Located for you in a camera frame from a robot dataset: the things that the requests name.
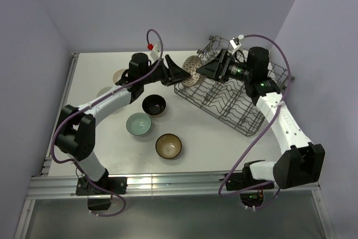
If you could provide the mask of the red patterned bowl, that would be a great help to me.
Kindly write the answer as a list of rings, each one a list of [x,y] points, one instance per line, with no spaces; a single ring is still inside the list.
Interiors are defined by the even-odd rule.
[[[202,60],[197,55],[192,55],[184,61],[182,69],[191,75],[182,82],[185,87],[197,86],[204,81],[205,76],[196,72],[201,66]]]

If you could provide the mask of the white bowl striped outside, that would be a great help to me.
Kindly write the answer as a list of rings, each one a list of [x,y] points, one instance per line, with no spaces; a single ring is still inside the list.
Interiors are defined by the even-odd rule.
[[[118,71],[116,71],[112,77],[112,81],[115,84],[116,82],[118,82],[119,80],[121,80],[121,77],[123,75],[123,73],[126,71],[126,69],[119,69]]]

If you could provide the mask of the light green bowl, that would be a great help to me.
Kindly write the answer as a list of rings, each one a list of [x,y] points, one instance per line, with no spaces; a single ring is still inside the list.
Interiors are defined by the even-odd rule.
[[[152,120],[145,113],[134,113],[130,115],[126,121],[126,130],[131,135],[144,135],[150,131],[151,127]]]

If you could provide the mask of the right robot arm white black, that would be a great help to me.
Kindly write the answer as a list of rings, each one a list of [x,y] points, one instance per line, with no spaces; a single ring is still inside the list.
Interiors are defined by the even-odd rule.
[[[222,49],[210,62],[196,71],[213,81],[235,79],[244,83],[246,95],[262,113],[280,146],[277,161],[257,160],[245,163],[240,183],[253,189],[274,182],[281,189],[310,184],[319,180],[325,150],[313,143],[301,130],[284,102],[284,94],[269,77],[269,51],[252,47],[247,60],[239,62],[235,54]]]

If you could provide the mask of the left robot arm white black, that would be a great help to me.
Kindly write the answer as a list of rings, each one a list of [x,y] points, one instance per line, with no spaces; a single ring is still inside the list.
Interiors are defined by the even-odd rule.
[[[50,151],[59,148],[67,154],[68,161],[74,162],[96,194],[109,192],[109,172],[94,153],[96,127],[113,112],[138,99],[145,85],[160,82],[171,86],[190,76],[169,55],[151,62],[144,53],[133,54],[128,69],[109,91],[87,104],[62,108]]]

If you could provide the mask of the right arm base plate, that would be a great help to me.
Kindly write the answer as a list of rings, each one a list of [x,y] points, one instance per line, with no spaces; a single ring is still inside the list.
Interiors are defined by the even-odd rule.
[[[225,178],[228,176],[228,173],[223,175],[223,178],[220,179],[219,189],[226,189],[226,191],[237,191],[249,187],[250,177],[244,172],[234,172],[230,175],[226,182]]]

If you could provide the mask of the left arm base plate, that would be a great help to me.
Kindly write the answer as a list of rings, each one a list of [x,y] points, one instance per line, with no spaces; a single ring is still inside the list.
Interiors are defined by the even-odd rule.
[[[127,178],[126,177],[109,177],[104,184],[98,184],[103,189],[111,191],[116,194],[125,194],[127,187]],[[77,196],[86,196],[86,195],[102,195],[108,194],[108,192],[96,189],[93,187],[85,177],[78,179],[76,187]]]

